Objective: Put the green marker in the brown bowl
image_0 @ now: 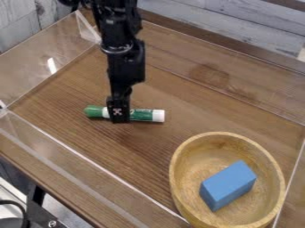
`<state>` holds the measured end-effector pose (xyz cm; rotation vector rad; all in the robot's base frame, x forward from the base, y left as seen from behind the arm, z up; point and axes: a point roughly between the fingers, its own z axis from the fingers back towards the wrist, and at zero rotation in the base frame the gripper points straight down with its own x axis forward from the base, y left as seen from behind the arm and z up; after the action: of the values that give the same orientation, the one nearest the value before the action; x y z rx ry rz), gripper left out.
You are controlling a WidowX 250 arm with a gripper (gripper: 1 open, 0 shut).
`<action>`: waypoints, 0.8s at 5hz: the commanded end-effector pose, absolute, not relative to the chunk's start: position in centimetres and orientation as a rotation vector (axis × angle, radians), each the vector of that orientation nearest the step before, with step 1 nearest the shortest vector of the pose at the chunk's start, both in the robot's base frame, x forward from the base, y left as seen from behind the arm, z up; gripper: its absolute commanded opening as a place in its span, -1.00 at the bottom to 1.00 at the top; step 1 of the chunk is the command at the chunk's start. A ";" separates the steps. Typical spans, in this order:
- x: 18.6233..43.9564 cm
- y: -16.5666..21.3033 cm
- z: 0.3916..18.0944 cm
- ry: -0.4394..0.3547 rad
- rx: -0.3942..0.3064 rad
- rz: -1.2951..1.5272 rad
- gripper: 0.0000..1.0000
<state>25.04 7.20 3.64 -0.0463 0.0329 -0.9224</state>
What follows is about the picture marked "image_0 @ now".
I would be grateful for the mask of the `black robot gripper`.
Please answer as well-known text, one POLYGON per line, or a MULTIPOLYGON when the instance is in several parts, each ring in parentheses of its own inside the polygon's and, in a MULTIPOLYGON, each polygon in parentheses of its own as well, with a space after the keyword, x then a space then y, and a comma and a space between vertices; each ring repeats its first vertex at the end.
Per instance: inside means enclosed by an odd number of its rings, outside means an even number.
POLYGON ((134 39, 123 45, 102 41, 102 50, 107 55, 107 76, 111 95, 106 106, 111 121, 130 122, 130 99, 133 86, 146 80, 146 43, 134 39))

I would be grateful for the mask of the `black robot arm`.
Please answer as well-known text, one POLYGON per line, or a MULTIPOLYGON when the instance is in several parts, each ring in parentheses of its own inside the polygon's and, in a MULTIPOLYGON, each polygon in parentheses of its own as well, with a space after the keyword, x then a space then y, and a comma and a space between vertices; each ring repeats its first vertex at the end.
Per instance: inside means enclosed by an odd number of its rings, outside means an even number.
POLYGON ((142 18, 137 0, 59 0, 73 8, 79 4, 93 11, 102 35, 101 49, 107 56, 111 95, 106 100, 114 123, 131 120, 133 86, 146 81, 146 43, 137 37, 142 18))

